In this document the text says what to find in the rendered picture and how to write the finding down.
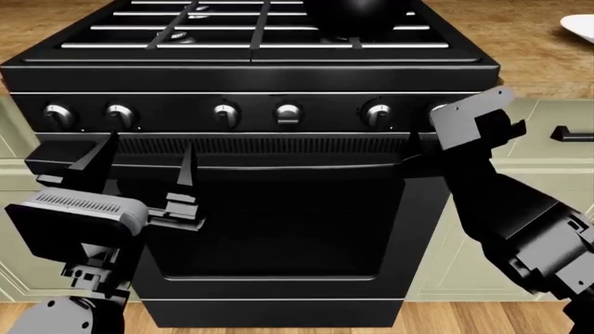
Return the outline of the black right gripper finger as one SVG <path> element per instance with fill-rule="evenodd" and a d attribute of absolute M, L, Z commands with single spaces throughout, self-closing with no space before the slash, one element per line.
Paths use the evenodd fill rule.
<path fill-rule="evenodd" d="M 436 134 L 410 133 L 402 151 L 405 172 L 440 172 L 442 148 Z"/>

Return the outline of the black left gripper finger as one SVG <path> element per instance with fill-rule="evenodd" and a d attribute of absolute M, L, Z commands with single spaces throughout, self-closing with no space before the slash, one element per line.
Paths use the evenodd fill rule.
<path fill-rule="evenodd" d="M 192 143 L 188 143 L 176 183 L 167 195 L 166 213 L 176 219 L 195 220 L 199 208 L 196 180 L 197 157 Z"/>
<path fill-rule="evenodd" d="M 40 174 L 36 181 L 42 186 L 102 194 L 118 146 L 119 135 L 112 132 L 67 169 Z"/>

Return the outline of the white plate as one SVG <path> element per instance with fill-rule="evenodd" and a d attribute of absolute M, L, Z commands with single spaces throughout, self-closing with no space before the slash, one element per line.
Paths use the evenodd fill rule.
<path fill-rule="evenodd" d="M 594 44 L 594 14 L 578 14 L 565 16 L 560 20 L 561 26 Z"/>

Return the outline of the black cooking pot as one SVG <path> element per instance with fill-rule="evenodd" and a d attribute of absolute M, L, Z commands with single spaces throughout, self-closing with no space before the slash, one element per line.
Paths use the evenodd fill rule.
<path fill-rule="evenodd" d="M 340 38 L 367 38 L 390 32 L 412 0 L 303 0 L 317 29 Z"/>

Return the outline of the pale green cabinet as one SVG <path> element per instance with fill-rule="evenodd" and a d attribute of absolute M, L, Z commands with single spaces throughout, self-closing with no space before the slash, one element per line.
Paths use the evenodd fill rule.
<path fill-rule="evenodd" d="M 5 213 L 40 190 L 24 163 L 39 141 L 10 96 L 0 94 L 0 302 L 38 302 L 53 296 L 88 297 L 60 275 L 63 264 L 34 257 Z"/>
<path fill-rule="evenodd" d="M 525 120 L 527 133 L 494 149 L 497 171 L 520 180 L 584 213 L 594 222 L 594 143 L 550 138 L 563 125 L 571 133 L 594 133 L 594 99 L 515 99 L 506 112 Z M 409 302 L 552 302 L 551 294 L 530 294 L 483 256 L 463 232 L 448 202 L 407 293 Z"/>

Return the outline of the black oven range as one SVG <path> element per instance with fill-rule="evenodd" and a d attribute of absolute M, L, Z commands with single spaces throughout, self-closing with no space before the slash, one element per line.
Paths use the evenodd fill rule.
<path fill-rule="evenodd" d="M 66 169 L 110 133 L 127 138 L 383 139 L 435 134 L 431 106 L 492 88 L 499 65 L 428 6 L 412 10 L 448 49 L 262 48 L 263 2 L 248 49 L 61 49 L 63 41 L 133 0 L 114 0 L 0 63 L 0 74 L 39 146 L 25 163 L 36 177 Z M 361 122 L 372 99 L 393 108 L 389 127 Z M 213 109 L 241 110 L 220 127 Z M 278 126 L 280 103 L 304 116 Z M 105 110 L 126 105 L 139 121 L 110 127 Z M 58 130 L 44 107 L 77 122 Z M 198 178 L 196 231 L 150 225 L 130 294 L 166 328 L 387 328 L 393 324 L 449 191 L 442 175 L 405 178 L 370 169 L 281 172 L 241 180 Z M 105 194 L 166 205 L 176 182 L 108 177 Z"/>

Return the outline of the black cast iron grate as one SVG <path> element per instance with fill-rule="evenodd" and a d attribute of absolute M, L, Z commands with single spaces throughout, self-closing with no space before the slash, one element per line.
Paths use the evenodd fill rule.
<path fill-rule="evenodd" d="M 323 35 L 305 14 L 303 2 L 271 2 L 262 48 L 448 49 L 449 43 L 426 19 L 408 11 L 392 30 L 364 38 Z"/>
<path fill-rule="evenodd" d="M 208 19 L 187 19 L 185 7 L 208 5 Z M 58 44 L 61 49 L 248 49 L 263 2 L 133 0 Z M 196 44 L 160 44 L 169 32 L 189 32 Z"/>

